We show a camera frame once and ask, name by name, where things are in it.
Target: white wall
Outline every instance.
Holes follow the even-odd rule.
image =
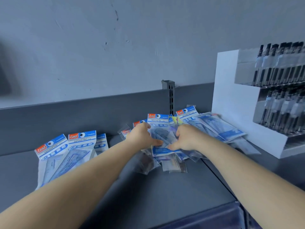
[[[217,52],[305,39],[304,0],[0,4],[0,108],[213,82]]]

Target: bare arm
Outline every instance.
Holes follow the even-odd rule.
[[[305,192],[301,189],[193,126],[180,126],[177,136],[170,149],[194,149],[207,156],[261,227],[304,228]]]
[[[0,228],[78,228],[94,210],[130,158],[160,145],[137,125],[123,142],[24,197],[0,214]]]

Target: pen display stand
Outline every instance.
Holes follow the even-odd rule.
[[[220,52],[217,55],[212,111],[247,133],[246,139],[277,158],[305,152],[305,140],[291,137],[259,123],[263,88],[243,85],[253,79],[259,48]]]

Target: orange logo label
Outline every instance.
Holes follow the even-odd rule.
[[[134,127],[136,126],[136,125],[138,125],[140,123],[140,121],[138,121],[138,122],[134,122],[133,124],[134,124]]]
[[[39,154],[39,153],[41,153],[43,150],[45,150],[46,148],[47,148],[46,145],[42,145],[42,146],[38,147],[38,148],[35,149],[35,150],[36,150],[36,152]]]
[[[177,111],[177,115],[181,115],[181,114],[183,114],[183,110],[182,109]]]
[[[76,139],[78,138],[78,133],[69,134],[69,139]]]

